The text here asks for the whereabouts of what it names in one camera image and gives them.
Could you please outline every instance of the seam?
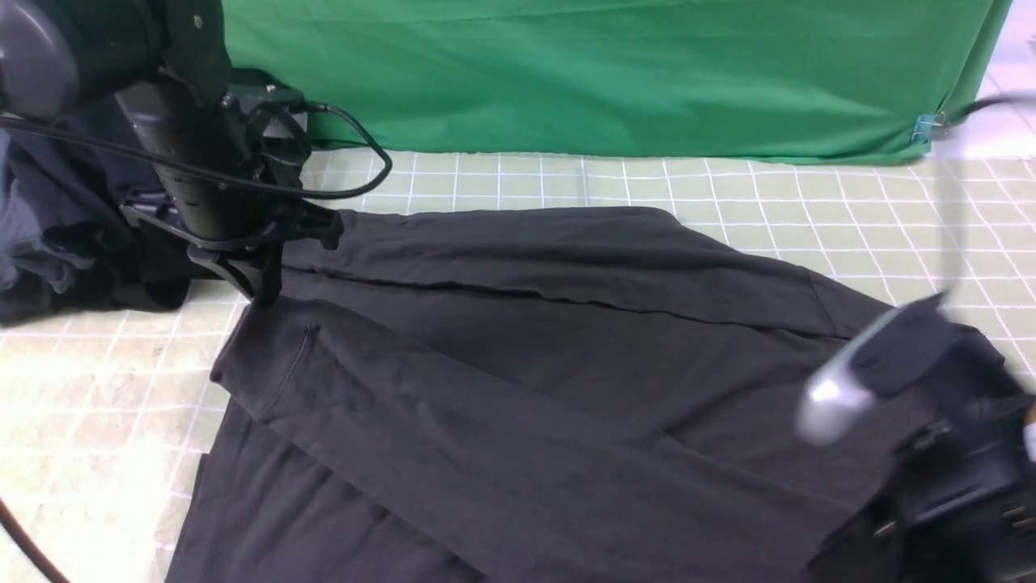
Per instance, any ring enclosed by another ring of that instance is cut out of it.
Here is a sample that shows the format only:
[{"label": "seam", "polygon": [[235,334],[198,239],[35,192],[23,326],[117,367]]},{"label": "seam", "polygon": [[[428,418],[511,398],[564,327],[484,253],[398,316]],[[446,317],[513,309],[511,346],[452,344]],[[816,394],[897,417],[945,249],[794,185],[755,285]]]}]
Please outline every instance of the seam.
[{"label": "seam", "polygon": [[269,403],[262,408],[262,411],[258,415],[259,418],[268,417],[269,410],[272,409],[279,401],[281,401],[281,397],[284,395],[284,390],[287,388],[288,382],[291,381],[292,376],[295,374],[295,370],[303,361],[303,357],[306,356],[306,353],[309,352],[310,347],[313,345],[313,337],[315,337],[316,331],[317,327],[313,325],[313,321],[306,319],[306,331],[303,333],[303,342],[298,344],[298,350],[295,351],[295,358],[291,361],[291,366],[288,367],[288,371],[281,379],[281,383],[278,385],[272,399],[270,399]]},{"label": "seam", "polygon": [[[577,300],[547,298],[547,297],[544,297],[544,296],[542,296],[542,295],[540,295],[538,293],[535,293],[535,291],[509,290],[509,289],[501,289],[501,288],[490,287],[490,286],[485,286],[485,285],[473,285],[473,284],[468,284],[468,283],[458,283],[458,282],[455,282],[455,281],[444,281],[444,282],[437,282],[437,283],[412,283],[412,282],[393,281],[393,280],[387,280],[387,279],[367,279],[367,278],[361,278],[361,276],[352,276],[352,275],[349,275],[349,274],[346,274],[346,273],[327,272],[327,271],[321,270],[321,269],[319,269],[317,267],[293,267],[293,266],[285,265],[282,268],[283,268],[283,270],[286,270],[286,271],[294,271],[294,272],[300,272],[300,273],[306,273],[306,274],[314,274],[314,275],[318,275],[318,276],[326,276],[328,279],[335,279],[335,280],[339,280],[339,281],[350,281],[352,283],[361,283],[361,284],[365,284],[365,285],[385,286],[385,287],[403,287],[403,288],[408,288],[408,289],[421,289],[421,290],[430,290],[430,291],[453,291],[453,290],[458,290],[458,291],[473,291],[473,293],[477,293],[477,294],[486,294],[486,295],[489,295],[489,296],[496,296],[496,297],[500,297],[500,298],[522,298],[522,299],[526,299],[526,300],[536,300],[536,301],[547,302],[547,303],[552,303],[552,304],[573,304],[573,305],[596,307],[596,308],[599,308],[599,309],[604,309],[604,310],[609,310],[609,311],[614,311],[614,312],[621,312],[621,313],[628,313],[628,314],[664,315],[664,316],[669,316],[669,317],[677,318],[677,319],[680,319],[680,320],[685,320],[687,322],[696,322],[698,324],[709,324],[709,325],[714,325],[714,326],[740,326],[742,328],[748,328],[748,329],[751,329],[751,330],[774,330],[774,331],[787,332],[789,334],[797,334],[797,336],[800,336],[800,337],[807,337],[807,338],[810,338],[810,339],[832,339],[832,340],[835,340],[835,341],[846,341],[846,340],[848,340],[848,339],[843,338],[840,334],[837,334],[837,331],[835,331],[835,330],[832,330],[831,333],[825,334],[825,333],[811,332],[811,331],[808,331],[808,330],[801,330],[801,329],[789,328],[789,327],[785,328],[785,327],[780,327],[780,326],[761,326],[761,325],[754,325],[754,324],[745,324],[743,322],[736,322],[736,321],[704,320],[704,319],[700,319],[700,318],[692,318],[692,317],[689,317],[687,315],[677,314],[677,313],[673,313],[673,312],[670,312],[670,311],[632,310],[632,309],[624,309],[624,308],[615,307],[615,305],[612,305],[612,304],[608,304],[606,302],[598,302],[598,301],[593,301],[593,300],[585,300],[585,301],[580,300],[580,301],[577,301]],[[814,300],[816,300],[819,303],[821,310],[823,311],[823,315],[825,317],[825,320],[827,321],[827,324],[829,324],[832,327],[832,329],[833,329],[834,328],[834,323],[831,320],[831,315],[828,314],[827,309],[824,307],[824,304],[819,302],[819,298],[818,298],[818,296],[816,294],[816,289],[813,288],[812,281],[810,281],[810,280],[807,279],[807,283],[809,283],[809,293],[813,296]]]},{"label": "seam", "polygon": [[838,326],[835,324],[834,317],[831,316],[831,311],[828,310],[827,304],[825,304],[824,300],[821,299],[821,293],[816,290],[816,279],[813,276],[813,272],[806,267],[802,267],[802,270],[806,273],[806,283],[809,284],[809,290],[813,294],[813,298],[816,300],[816,305],[821,309],[821,314],[824,315],[828,324],[831,325],[831,334],[829,338],[844,341],[845,339],[842,339],[842,334],[838,333]]}]

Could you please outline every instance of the fabric fold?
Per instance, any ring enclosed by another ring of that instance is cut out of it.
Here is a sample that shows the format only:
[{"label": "fabric fold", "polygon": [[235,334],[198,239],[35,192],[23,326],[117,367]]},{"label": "fabric fold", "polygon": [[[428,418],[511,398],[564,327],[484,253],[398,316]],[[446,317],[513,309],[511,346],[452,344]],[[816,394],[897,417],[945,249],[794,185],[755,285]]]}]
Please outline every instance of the fabric fold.
[{"label": "fabric fold", "polygon": [[[346,233],[339,249],[327,251],[312,240],[290,243],[285,267],[371,283],[665,313],[710,324],[854,333],[832,326],[813,288],[818,284],[844,294],[840,284],[814,280],[804,267],[739,253],[657,208],[342,214]],[[855,322],[853,328],[868,323]]]},{"label": "fabric fold", "polygon": [[[269,347],[290,365],[257,367]],[[871,494],[836,500],[583,415],[325,302],[252,311],[213,379],[498,581],[798,581]]]}]

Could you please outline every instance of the black cable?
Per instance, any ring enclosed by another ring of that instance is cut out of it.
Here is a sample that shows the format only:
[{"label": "black cable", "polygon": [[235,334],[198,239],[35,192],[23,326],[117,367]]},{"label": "black cable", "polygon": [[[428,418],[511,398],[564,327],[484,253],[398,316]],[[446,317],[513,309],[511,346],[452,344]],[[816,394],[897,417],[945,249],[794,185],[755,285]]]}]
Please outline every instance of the black cable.
[{"label": "black cable", "polygon": [[39,547],[29,538],[29,534],[22,528],[22,525],[18,524],[18,520],[15,519],[15,515],[10,513],[7,505],[0,500],[0,524],[3,525],[3,529],[7,531],[10,535],[11,541],[18,545],[18,548],[25,553],[25,556],[32,561],[32,564],[36,565],[39,573],[50,581],[50,583],[68,583],[68,579],[58,567],[54,566],[54,563],[47,558],[47,555],[39,550]]},{"label": "black cable", "polygon": [[982,97],[981,99],[977,99],[961,109],[956,115],[951,116],[949,124],[956,125],[967,120],[968,116],[975,112],[981,111],[987,107],[1003,104],[1036,106],[1036,93],[1018,93],[1016,91],[1008,91],[999,95]]},{"label": "black cable", "polygon": [[48,138],[53,138],[56,140],[61,140],[64,142],[70,142],[74,144],[80,144],[90,147],[95,147],[97,149],[103,149],[110,151],[112,153],[117,153],[119,155],[125,155],[126,157],[133,157],[136,159],[141,159],[144,162],[149,162],[151,164],[157,164],[160,166],[165,166],[167,168],[173,168],[181,172],[185,172],[196,178],[203,180],[210,180],[217,182],[221,185],[227,187],[237,187],[240,190],[247,190],[255,193],[269,194],[274,196],[279,196],[282,198],[310,198],[313,200],[341,200],[344,198],[355,198],[357,196],[363,196],[372,190],[376,188],[388,177],[392,172],[393,164],[392,157],[388,153],[378,144],[377,140],[367,130],[355,117],[349,115],[344,110],[341,110],[335,106],[327,104],[306,104],[307,113],[329,113],[344,119],[357,134],[364,139],[367,145],[371,146],[374,153],[384,162],[384,167],[381,171],[374,176],[374,178],[362,186],[357,186],[349,190],[339,190],[339,191],[310,191],[305,188],[296,188],[289,186],[281,186],[277,184],[268,184],[265,182],[257,182],[254,180],[246,180],[238,178],[236,176],[231,176],[229,174],[224,174],[221,172],[214,172],[212,170],[206,170],[204,168],[199,168],[192,164],[184,164],[182,162],[177,162],[175,159],[169,158],[165,155],[157,153],[151,153],[143,149],[138,149],[134,147],[124,146],[121,144],[98,140],[92,136],[85,134],[78,134],[76,132],[67,132],[65,129],[58,129],[56,127],[51,127],[42,123],[36,123],[34,121],[26,121],[24,119],[17,119],[13,117],[0,117],[0,128],[4,128],[10,132],[23,132],[26,134],[35,134],[37,136],[44,136]]}]

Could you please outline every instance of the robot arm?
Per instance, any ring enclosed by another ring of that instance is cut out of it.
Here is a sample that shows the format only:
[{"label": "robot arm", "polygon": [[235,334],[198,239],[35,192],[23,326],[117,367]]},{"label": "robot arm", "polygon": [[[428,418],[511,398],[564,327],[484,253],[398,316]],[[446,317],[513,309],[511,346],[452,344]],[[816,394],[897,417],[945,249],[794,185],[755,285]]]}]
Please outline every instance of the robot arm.
[{"label": "robot arm", "polygon": [[1036,573],[1036,398],[943,295],[888,313],[809,381],[798,418],[829,445],[881,401],[921,391],[939,420],[895,453],[883,491],[809,565],[815,583],[1012,581]]},{"label": "robot arm", "polygon": [[[318,238],[333,249],[342,234],[339,214],[306,198],[369,192],[392,171],[392,159],[347,113],[290,90],[269,88],[246,116],[228,92],[230,70],[220,0],[0,0],[0,109],[29,120],[0,125],[154,163],[164,191],[136,194],[122,203],[123,214],[188,240],[193,261],[266,305],[280,294],[284,242]],[[112,93],[150,155],[38,123]],[[282,156],[264,151],[263,132],[277,121],[299,142],[298,157],[309,153],[284,106],[343,117],[383,170],[351,191],[301,190],[304,159],[286,169]]]}]

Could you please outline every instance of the white grid line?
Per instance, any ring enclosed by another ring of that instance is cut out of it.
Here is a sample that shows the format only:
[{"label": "white grid line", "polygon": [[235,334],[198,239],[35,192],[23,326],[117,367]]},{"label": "white grid line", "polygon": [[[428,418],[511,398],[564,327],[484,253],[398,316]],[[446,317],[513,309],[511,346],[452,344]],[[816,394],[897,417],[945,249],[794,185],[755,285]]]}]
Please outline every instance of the white grid line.
[{"label": "white grid line", "polygon": [[[924,275],[928,278],[928,281],[931,284],[931,293],[934,294],[936,291],[939,289],[939,286],[936,284],[936,280],[934,278],[932,278],[931,272],[928,271],[928,265],[925,264],[924,257],[921,256],[921,253],[918,251],[917,244],[914,243],[914,239],[911,238],[910,233],[906,232],[906,226],[903,225],[902,220],[899,218],[899,212],[896,211],[896,205],[893,204],[892,200],[889,198],[889,191],[885,187],[885,181],[883,181],[882,175],[881,173],[877,172],[876,168],[874,169],[874,175],[877,176],[877,185],[879,187],[882,188],[882,196],[884,196],[886,200],[889,201],[889,209],[892,211],[892,215],[896,218],[896,224],[899,225],[899,231],[903,234],[903,238],[906,239],[906,243],[910,244],[911,250],[914,251],[914,256],[917,257],[917,262],[921,264],[921,269],[924,271]],[[892,298],[893,302],[896,301],[896,298],[894,296],[890,296],[890,298]]]},{"label": "white grid line", "polygon": [[727,244],[730,243],[730,235],[726,232],[726,225],[723,223],[723,209],[720,208],[719,196],[716,195],[716,179],[713,178],[712,170],[709,167],[709,161],[703,161],[706,165],[706,172],[709,174],[709,188],[712,191],[713,198],[716,201],[716,215],[719,216],[719,228],[723,231],[723,242]]},{"label": "white grid line", "polygon": [[[71,321],[75,317],[69,317],[68,322],[65,323],[66,330],[69,326],[71,326]],[[122,320],[121,322],[119,322],[119,327],[118,329],[116,329],[115,334],[112,336],[112,341],[108,345],[108,351],[105,353],[105,357],[102,360],[103,369],[111,361],[112,353],[115,352],[115,346],[119,342],[119,334],[122,331],[122,329],[125,328],[126,321],[128,320],[130,320],[130,311],[123,311]],[[55,341],[55,346],[52,349],[51,353],[52,355],[56,354],[57,346],[61,341],[62,341],[61,337],[59,337],[58,340]],[[55,451],[54,454],[56,462],[54,463],[54,466],[51,468],[50,472],[48,472],[47,480],[44,483],[44,488],[39,494],[50,492],[51,490],[54,489],[54,484],[57,482],[57,477],[61,474],[61,470],[63,470],[65,465],[67,464],[68,456],[70,454],[69,450],[73,449],[70,447],[73,445],[73,436],[76,435],[76,432],[79,431],[80,426],[82,426],[83,417],[85,416],[83,412],[87,408],[89,408],[90,402],[93,401],[93,393],[96,391],[96,388],[97,388],[97,383],[92,383],[90,385],[90,388],[86,391],[86,397],[83,398],[81,411],[76,415],[75,420],[71,424],[69,424],[69,427],[65,432],[64,439],[61,440],[61,447],[58,448],[58,450]],[[33,508],[30,516],[28,517],[28,520],[22,522],[23,528],[25,529],[26,532],[32,531],[32,527],[35,524],[36,519],[39,517],[39,508],[40,505],[37,504],[35,508]],[[13,556],[8,558],[7,564],[5,564],[4,569],[8,570],[10,569],[11,560],[13,560]]]},{"label": "white grid line", "polygon": [[[928,192],[928,186],[926,184],[923,184],[923,183],[921,184],[921,186],[922,186],[922,188],[924,191],[925,198],[928,199],[928,203],[931,205],[931,211],[936,213],[936,216],[941,216],[941,214],[939,212],[939,206],[934,202],[934,200],[932,200],[931,194]],[[1008,336],[1010,336],[1010,330],[1011,329],[1007,327],[1007,323],[1004,321],[1004,317],[1000,314],[1000,311],[997,310],[997,305],[992,301],[992,297],[989,296],[988,291],[985,289],[985,285],[982,284],[983,279],[988,280],[990,278],[989,276],[984,276],[984,278],[979,278],[978,276],[978,273],[975,270],[975,267],[972,265],[970,257],[967,255],[967,241],[963,244],[965,249],[961,250],[961,241],[957,240],[957,237],[953,234],[952,229],[947,229],[946,230],[946,234],[947,234],[947,239],[950,241],[950,243],[953,244],[954,250],[956,252],[958,252],[958,253],[961,253],[961,252],[966,253],[966,255],[963,257],[965,268],[967,268],[968,272],[971,273],[971,279],[975,280],[975,282],[976,282],[976,284],[977,284],[977,286],[979,288],[979,293],[981,293],[982,297],[985,298],[985,301],[989,303],[989,308],[992,309],[994,317],[1000,323],[1000,326],[1008,333]],[[1017,343],[1017,341],[1015,339],[1008,338],[1008,339],[1006,339],[1006,341],[1009,342],[1014,347],[1014,350],[1017,351],[1017,353],[1019,355],[1025,355],[1025,352],[1021,351],[1021,347],[1018,345],[1018,343]],[[1026,367],[1026,369],[1028,370],[1028,372],[1030,374],[1033,373],[1033,369],[1032,369],[1032,365],[1031,363],[1029,363],[1029,362],[1023,362],[1020,365],[1023,365],[1024,367]]]},{"label": "white grid line", "polygon": [[780,245],[777,244],[777,237],[774,236],[773,225],[767,220],[767,209],[766,205],[762,204],[762,196],[759,194],[759,182],[755,179],[755,174],[752,174],[752,190],[755,192],[755,202],[759,205],[759,212],[762,215],[762,222],[767,226],[767,234],[770,235],[770,242],[774,244],[774,253],[777,254],[777,258],[781,258]]},{"label": "white grid line", "polygon": [[[868,177],[870,177],[870,176],[874,175],[872,172],[863,172],[863,171],[854,172],[854,171],[838,170],[838,172],[842,176],[868,176]],[[329,173],[330,174],[363,174],[364,171],[363,170],[336,170],[336,169],[332,169],[332,170],[329,170]],[[404,175],[404,176],[405,175],[410,175],[410,174],[418,174],[418,175],[421,175],[421,176],[441,176],[441,175],[451,175],[452,174],[452,172],[447,172],[447,171],[414,171],[414,170],[393,170],[393,173],[394,174]],[[702,173],[672,174],[672,177],[673,178],[706,178],[706,177],[709,177],[709,176],[713,176],[713,177],[721,178],[721,177],[727,177],[727,176],[781,176],[781,175],[783,175],[783,176],[789,176],[789,175],[796,174],[796,173],[798,173],[798,174],[804,174],[804,175],[830,176],[830,175],[833,175],[835,173],[835,170],[832,169],[831,171],[827,171],[827,172],[818,172],[818,171],[809,170],[809,169],[800,169],[800,170],[788,169],[788,170],[779,170],[779,171],[757,171],[757,172],[715,172],[715,173],[712,173],[712,174],[710,174],[710,173],[703,173],[703,174]],[[494,177],[495,176],[510,177],[510,176],[541,176],[541,175],[543,175],[543,176],[558,176],[558,177],[578,178],[578,177],[582,176],[581,173],[569,173],[569,172],[544,172],[543,174],[539,174],[539,173],[536,173],[536,172],[502,172],[502,171],[501,172],[470,172],[470,171],[465,171],[465,172],[463,172],[463,174],[465,176],[494,176]],[[662,179],[662,176],[629,176],[627,178],[627,177],[624,177],[622,174],[591,174],[591,173],[587,173],[586,176],[591,177],[591,178],[609,178],[609,179],[613,179],[613,180],[629,179],[629,180],[633,180],[633,181],[659,180],[659,179]],[[892,179],[892,180],[903,180],[903,181],[914,181],[914,180],[917,180],[917,181],[920,181],[920,182],[932,182],[932,181],[938,180],[938,178],[930,177],[930,176],[911,177],[911,176],[903,176],[903,175],[900,175],[900,174],[882,174],[882,177],[883,178],[889,178],[889,179]],[[995,182],[997,180],[995,178],[965,178],[965,179],[962,179],[960,181],[962,181],[962,182]],[[1004,182],[1028,182],[1029,179],[1028,178],[1000,178],[1000,181],[1004,181]]]},{"label": "white grid line", "polygon": [[889,294],[889,298],[895,300],[895,295],[892,293],[892,287],[889,286],[889,280],[884,276],[885,271],[884,268],[882,267],[882,263],[881,261],[877,260],[877,255],[870,247],[870,243],[867,241],[867,236],[863,234],[863,228],[860,227],[860,223],[856,220],[856,213],[853,212],[853,207],[850,206],[848,204],[848,199],[845,196],[845,186],[844,184],[842,184],[841,173],[838,172],[837,168],[835,168],[835,180],[837,180],[838,182],[838,191],[841,192],[842,200],[845,203],[845,208],[848,209],[848,216],[850,218],[853,220],[853,226],[856,227],[856,232],[860,235],[860,240],[863,241],[863,245],[866,249],[867,254],[870,255],[870,260],[874,261],[874,265],[877,267],[877,272],[882,273],[882,282],[885,284],[885,290]]},{"label": "white grid line", "polygon": [[795,173],[795,187],[799,192],[799,202],[802,203],[802,207],[806,211],[806,220],[809,221],[809,228],[813,231],[813,236],[816,237],[816,243],[821,246],[819,251],[824,254],[824,259],[828,262],[828,267],[831,268],[831,276],[837,276],[838,269],[835,268],[835,262],[831,260],[831,255],[828,255],[827,249],[824,247],[824,240],[821,238],[821,231],[816,230],[816,223],[813,221],[812,214],[809,212],[809,205],[806,204],[806,195],[802,192],[802,180],[799,179],[799,173]]},{"label": "white grid line", "polygon": [[680,220],[680,212],[677,210],[677,197],[672,192],[672,178],[669,177],[669,164],[662,158],[662,173],[665,174],[665,186],[669,188],[669,206],[672,207],[672,215]]}]

